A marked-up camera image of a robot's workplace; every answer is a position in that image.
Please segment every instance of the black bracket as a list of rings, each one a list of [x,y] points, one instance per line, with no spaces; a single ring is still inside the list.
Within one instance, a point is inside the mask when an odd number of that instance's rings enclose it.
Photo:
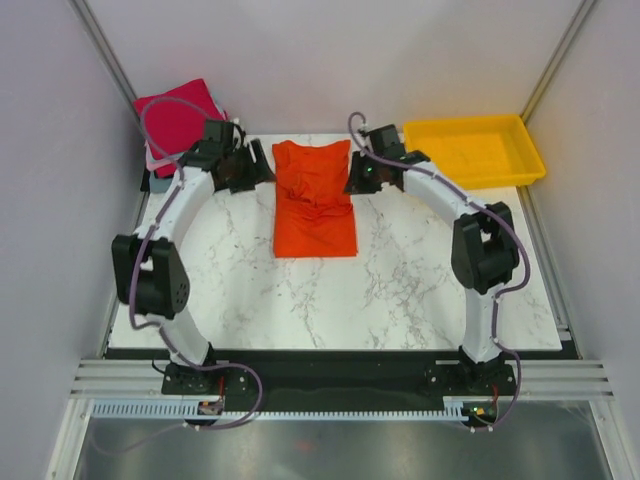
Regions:
[[[387,160],[407,165],[431,161],[420,151],[407,153],[395,125],[386,125],[362,134],[369,138],[371,151]],[[403,173],[402,168],[384,165],[362,152],[354,152],[351,155],[351,171],[344,192],[351,195],[376,193],[382,190],[383,183],[396,185],[400,190],[404,190]]]
[[[216,191],[228,188],[237,193],[254,190],[261,182],[275,181],[259,139],[236,148],[233,131],[237,128],[232,122],[207,120],[202,140],[184,153],[180,163],[210,172]]]
[[[111,243],[113,269],[118,300],[129,304],[131,275],[142,239],[135,235],[117,235]],[[143,255],[143,262],[153,261],[153,270],[140,270],[136,289],[136,313],[162,315],[172,319],[181,312],[189,299],[189,277],[173,242],[166,238],[152,240]]]
[[[511,210],[507,205],[498,202],[487,205],[486,208],[513,229]],[[483,233],[489,235],[487,240],[483,240]],[[464,214],[453,222],[451,267],[465,288],[484,295],[489,288],[509,282],[519,262],[515,242],[488,215],[481,212]]]
[[[429,364],[425,369],[424,391],[430,396],[493,396],[496,386],[500,395],[513,395],[516,379],[513,368],[505,363],[504,353],[481,363],[474,363],[459,349],[458,363]]]

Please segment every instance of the yellow tray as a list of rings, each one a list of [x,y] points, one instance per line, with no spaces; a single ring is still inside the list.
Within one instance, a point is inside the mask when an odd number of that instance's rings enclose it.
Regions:
[[[518,115],[405,123],[407,151],[421,150],[466,189],[530,185],[547,170]]]

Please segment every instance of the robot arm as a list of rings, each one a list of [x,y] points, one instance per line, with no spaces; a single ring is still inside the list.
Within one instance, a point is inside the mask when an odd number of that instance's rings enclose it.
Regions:
[[[133,235],[116,236],[111,247],[118,298],[128,305],[138,252],[155,226],[135,286],[134,312],[145,317],[145,326],[160,327],[166,343],[196,365],[212,363],[213,348],[187,308],[189,278],[178,253],[182,241],[202,205],[216,191],[250,190],[274,179],[260,141],[236,149],[234,128],[230,122],[207,121],[203,140],[181,158],[183,175],[174,176],[156,219],[139,226]],[[176,365],[185,363],[173,352],[171,360]]]
[[[355,152],[345,191],[375,193],[382,189],[382,183],[388,182],[420,198],[449,225],[453,230],[451,266],[466,296],[461,360],[472,368],[488,364],[501,353],[492,332],[494,298],[511,280],[519,255],[515,242],[504,228],[472,205],[489,210],[513,229],[509,207],[502,202],[487,205],[457,187],[422,152],[406,153],[395,125],[361,133],[375,156],[415,169],[381,164],[366,152]]]

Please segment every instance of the folded cloth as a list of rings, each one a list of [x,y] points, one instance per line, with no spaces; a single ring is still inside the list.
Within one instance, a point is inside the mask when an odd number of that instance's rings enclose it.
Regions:
[[[276,163],[276,257],[352,257],[358,253],[347,183],[350,141],[273,146]]]
[[[160,95],[139,98],[133,102],[133,106],[140,114],[144,107],[157,97],[180,98],[200,107],[214,120],[227,119],[226,112],[216,106],[207,85],[201,78]],[[151,139],[167,155],[184,152],[200,140],[204,132],[204,121],[205,117],[197,110],[171,101],[154,104],[145,117],[145,125]],[[151,146],[151,153],[155,160],[165,157],[164,153],[153,146]],[[163,175],[171,175],[174,171],[175,168],[172,165],[168,166]]]

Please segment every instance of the marble table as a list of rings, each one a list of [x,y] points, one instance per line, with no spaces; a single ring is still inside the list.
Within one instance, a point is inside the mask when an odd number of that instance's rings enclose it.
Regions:
[[[263,135],[326,145],[345,135]],[[358,235],[354,258],[276,259],[274,186],[216,193],[184,239],[189,308],[215,348],[454,349],[465,329],[463,288],[450,267],[452,232],[428,206],[388,187],[352,197]],[[520,350],[559,350],[560,340],[515,188],[474,192],[504,201],[532,260],[525,290],[502,302],[499,335]],[[161,206],[151,195],[144,221]],[[514,280],[522,278],[522,262]],[[120,305],[110,348],[163,348],[154,329],[131,330]]]

